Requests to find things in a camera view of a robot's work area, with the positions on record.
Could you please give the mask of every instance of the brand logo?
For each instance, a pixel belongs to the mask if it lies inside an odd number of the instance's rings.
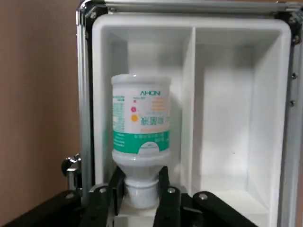
[[[140,93],[141,96],[160,96],[161,91],[141,91]]]

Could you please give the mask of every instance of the bottle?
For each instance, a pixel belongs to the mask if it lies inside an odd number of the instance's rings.
[[[170,80],[121,74],[113,85],[113,160],[125,173],[128,205],[144,209],[158,198],[158,173],[169,150]]]

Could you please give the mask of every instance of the orange dot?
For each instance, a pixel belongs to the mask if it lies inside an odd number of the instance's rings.
[[[133,122],[136,122],[137,120],[138,120],[138,116],[137,116],[137,115],[135,115],[135,114],[134,114],[134,115],[132,115],[132,121],[133,121]]]

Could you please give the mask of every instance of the white container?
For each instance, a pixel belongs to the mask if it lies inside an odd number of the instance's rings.
[[[169,80],[121,74],[113,85],[113,160],[126,175],[126,201],[157,202],[157,174],[169,157]]]
[[[170,182],[190,195],[210,191],[259,227],[277,227],[290,42],[289,26],[275,19],[99,17],[92,35],[96,183],[110,177],[110,78],[167,75]],[[131,217],[120,226],[132,227],[148,216],[137,225],[148,227],[154,213],[123,205],[116,220]]]

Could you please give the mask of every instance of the bottle label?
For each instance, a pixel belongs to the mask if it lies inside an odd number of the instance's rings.
[[[169,90],[160,86],[113,88],[114,149],[151,154],[169,148]]]

